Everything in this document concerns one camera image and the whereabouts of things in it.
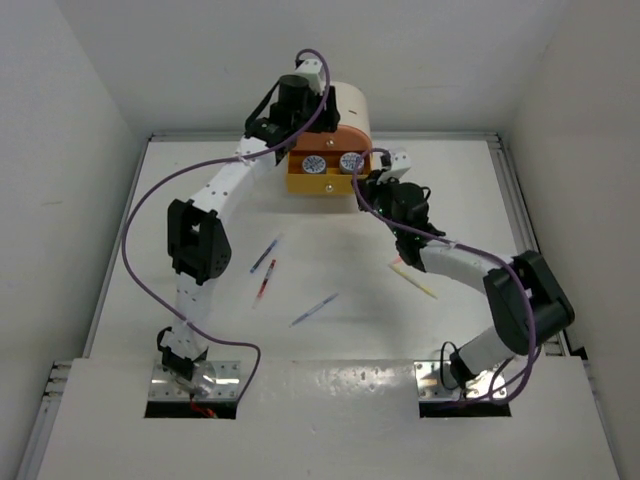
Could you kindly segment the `cream three-drawer storage cabinet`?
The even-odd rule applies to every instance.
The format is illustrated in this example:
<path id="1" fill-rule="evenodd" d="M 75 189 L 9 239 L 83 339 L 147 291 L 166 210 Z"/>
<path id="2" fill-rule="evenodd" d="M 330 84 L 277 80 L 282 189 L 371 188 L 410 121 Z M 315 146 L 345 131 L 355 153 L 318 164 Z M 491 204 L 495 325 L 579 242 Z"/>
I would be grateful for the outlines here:
<path id="1" fill-rule="evenodd" d="M 337 107 L 341 116 L 334 133 L 304 133 L 287 158 L 286 188 L 289 194 L 346 196 L 353 194 L 352 175 L 339 170 L 346 152 L 364 153 L 372 148 L 369 111 L 364 93 L 357 87 L 335 82 Z M 323 175 L 302 171 L 302 160 L 320 155 L 327 161 Z"/>

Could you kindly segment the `blue tape roll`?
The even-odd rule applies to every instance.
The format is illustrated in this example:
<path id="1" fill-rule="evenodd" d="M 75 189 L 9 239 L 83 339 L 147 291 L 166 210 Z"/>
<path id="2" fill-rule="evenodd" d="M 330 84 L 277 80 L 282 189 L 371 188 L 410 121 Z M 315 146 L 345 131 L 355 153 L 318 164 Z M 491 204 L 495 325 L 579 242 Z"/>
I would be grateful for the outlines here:
<path id="1" fill-rule="evenodd" d="M 339 170 L 344 175 L 359 175 L 365 166 L 360 153 L 346 152 L 339 159 Z"/>
<path id="2" fill-rule="evenodd" d="M 327 171 L 327 161 L 320 155 L 309 155 L 302 160 L 302 171 L 310 175 L 323 175 Z"/>

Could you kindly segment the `yellow highlighter pen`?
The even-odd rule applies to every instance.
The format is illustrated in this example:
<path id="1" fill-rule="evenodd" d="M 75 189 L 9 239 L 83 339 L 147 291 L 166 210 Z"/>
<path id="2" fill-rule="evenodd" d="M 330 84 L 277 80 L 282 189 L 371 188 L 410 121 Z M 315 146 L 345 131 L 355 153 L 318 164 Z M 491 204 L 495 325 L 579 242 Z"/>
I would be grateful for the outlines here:
<path id="1" fill-rule="evenodd" d="M 430 296 L 433 299 L 436 299 L 436 300 L 438 299 L 438 296 L 434 293 L 433 290 L 421 284 L 418 280 L 413 278 L 408 273 L 404 272 L 397 264 L 390 264 L 389 268 L 392 271 L 394 271 L 397 275 L 399 275 L 401 278 L 403 278 L 405 281 L 410 283 L 412 286 L 420 290 L 421 292 L 425 293 L 426 295 Z"/>

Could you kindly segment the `blue pen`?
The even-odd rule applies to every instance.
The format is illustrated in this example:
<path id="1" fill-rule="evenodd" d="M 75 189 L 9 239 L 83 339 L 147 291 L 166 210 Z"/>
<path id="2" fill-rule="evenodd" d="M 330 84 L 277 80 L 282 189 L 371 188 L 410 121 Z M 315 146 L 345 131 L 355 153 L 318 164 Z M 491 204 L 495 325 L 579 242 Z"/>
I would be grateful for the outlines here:
<path id="1" fill-rule="evenodd" d="M 256 270 L 260 267 L 260 265 L 264 262 L 264 260 L 270 255 L 270 253 L 273 251 L 273 249 L 276 247 L 276 245 L 279 243 L 279 241 L 281 240 L 283 234 L 280 233 L 278 234 L 273 240 L 272 242 L 265 248 L 265 250 L 260 254 L 260 256 L 258 257 L 258 259 L 253 263 L 253 265 L 251 266 L 249 273 L 253 274 L 256 272 Z"/>
<path id="2" fill-rule="evenodd" d="M 308 311 L 304 312 L 299 317 L 297 317 L 293 322 L 291 322 L 289 327 L 294 327 L 294 326 L 298 325 L 299 323 L 303 322 L 304 320 L 306 320 L 307 318 L 313 316 L 315 313 L 317 313 L 318 311 L 323 309 L 326 305 L 328 305 L 333 300 L 335 300 L 338 296 L 339 296 L 339 293 L 335 292 L 335 293 L 331 294 L 330 296 L 328 296 L 327 298 L 323 299 L 321 302 L 319 302 L 318 304 L 314 305 L 311 309 L 309 309 Z"/>

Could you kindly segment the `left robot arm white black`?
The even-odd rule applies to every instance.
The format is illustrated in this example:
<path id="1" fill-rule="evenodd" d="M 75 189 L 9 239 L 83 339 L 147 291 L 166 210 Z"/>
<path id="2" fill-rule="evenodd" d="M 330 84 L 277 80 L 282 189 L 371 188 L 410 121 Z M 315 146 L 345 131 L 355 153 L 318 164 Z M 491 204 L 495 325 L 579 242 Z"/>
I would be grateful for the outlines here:
<path id="1" fill-rule="evenodd" d="M 340 121 L 335 86 L 308 74 L 281 76 L 245 121 L 231 162 L 188 200 L 168 207 L 168 253 L 176 273 L 174 324 L 158 336 L 163 366 L 185 384 L 197 380 L 207 346 L 196 337 L 232 249 L 226 226 L 242 198 L 295 147 L 299 135 L 333 133 Z"/>

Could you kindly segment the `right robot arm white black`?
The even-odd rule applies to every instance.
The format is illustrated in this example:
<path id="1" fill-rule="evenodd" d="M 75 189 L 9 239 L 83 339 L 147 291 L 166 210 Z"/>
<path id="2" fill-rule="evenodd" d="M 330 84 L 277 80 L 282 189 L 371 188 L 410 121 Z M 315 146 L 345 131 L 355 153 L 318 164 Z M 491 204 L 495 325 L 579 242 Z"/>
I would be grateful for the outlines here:
<path id="1" fill-rule="evenodd" d="M 483 371 L 535 351 L 575 320 L 575 311 L 544 257 L 533 250 L 498 256 L 446 237 L 429 220 L 427 187 L 375 170 L 354 183 L 361 210 L 385 223 L 402 261 L 447 277 L 484 295 L 487 328 L 449 357 L 444 378 L 464 388 Z"/>

